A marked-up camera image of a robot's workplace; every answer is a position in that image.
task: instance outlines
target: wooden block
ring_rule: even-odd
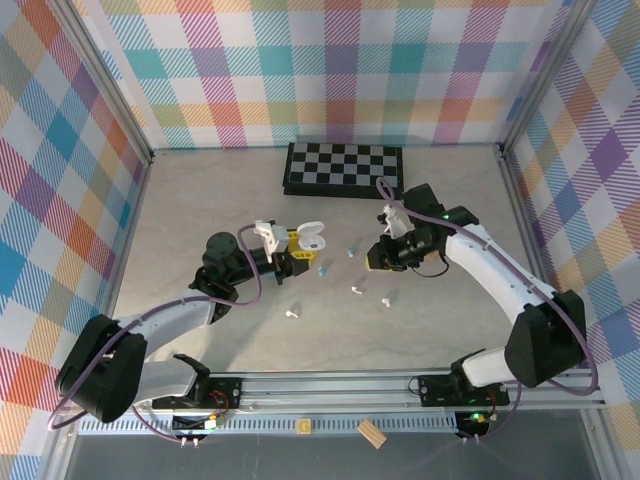
[[[380,448],[384,442],[387,441],[387,437],[376,428],[368,419],[364,420],[359,426],[358,431],[364,435],[364,438],[369,440],[371,445],[376,448]]]
[[[298,419],[297,430],[298,430],[298,435],[311,434],[311,419],[309,418]]]

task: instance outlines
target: plaid wallpaper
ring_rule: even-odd
[[[600,0],[516,155],[546,268],[585,299],[640,478],[640,1]]]
[[[44,0],[0,7],[0,479],[23,480],[58,369],[104,306],[143,163]]]
[[[493,143],[562,3],[76,0],[159,148]]]

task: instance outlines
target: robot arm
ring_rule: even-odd
[[[264,247],[249,253],[258,273],[275,275],[281,285],[285,278],[307,271],[325,245],[318,235],[324,225],[312,223],[311,242],[308,228],[303,228],[308,225],[287,230],[274,222],[256,222],[254,231],[262,237]],[[274,240],[277,246],[271,248]],[[238,299],[235,286],[253,278],[247,256],[238,247],[236,238],[227,232],[209,238],[202,263],[189,288],[174,301],[117,320],[104,315],[89,320],[56,378],[59,394],[66,395],[107,342],[128,329],[88,374],[71,400],[105,423],[116,420],[133,403],[143,400],[171,396],[187,404],[201,402],[209,393],[199,388],[209,378],[205,366],[186,355],[175,355],[166,362],[145,360],[184,333],[225,316],[231,307],[210,297],[235,302]]]
[[[445,211],[428,185],[407,191],[403,195],[403,203],[410,210],[459,225],[491,244],[540,291],[554,298],[584,335],[584,304],[580,297],[571,290],[556,292],[518,265],[495,244],[466,208]],[[475,278],[509,319],[510,337],[505,347],[475,352],[452,364],[450,378],[458,391],[469,392],[493,383],[514,380],[527,387],[535,387],[584,360],[577,339],[561,318],[486,247],[450,228],[421,220],[412,219],[412,223],[415,228],[402,236],[380,236],[380,241],[367,254],[369,268],[393,271],[417,268],[427,255],[437,252]]]

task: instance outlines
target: chessboard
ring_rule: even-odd
[[[402,148],[298,142],[289,144],[282,186],[285,195],[381,198],[378,177],[400,198]]]

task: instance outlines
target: white table surface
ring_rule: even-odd
[[[480,348],[504,345],[509,322],[464,270],[452,265],[437,279],[411,271],[367,272],[365,254],[377,241],[381,200],[295,197],[282,193],[285,149],[161,154],[151,171],[116,306],[116,317],[179,295],[193,280],[207,239],[256,219],[289,228],[326,224],[328,246],[316,267],[277,286],[265,279],[262,300],[234,308],[210,327],[192,331],[154,358],[185,353],[213,371],[344,370],[448,367]],[[405,188],[431,184],[445,208],[464,205],[516,260],[526,256],[490,147],[404,149]],[[248,234],[250,247],[260,245]],[[347,249],[357,248],[355,258]],[[421,269],[442,268],[429,263]],[[364,295],[351,286],[366,277]],[[241,300],[255,287],[238,287]],[[387,309],[382,297],[394,297]],[[299,319],[285,312],[294,303]]]

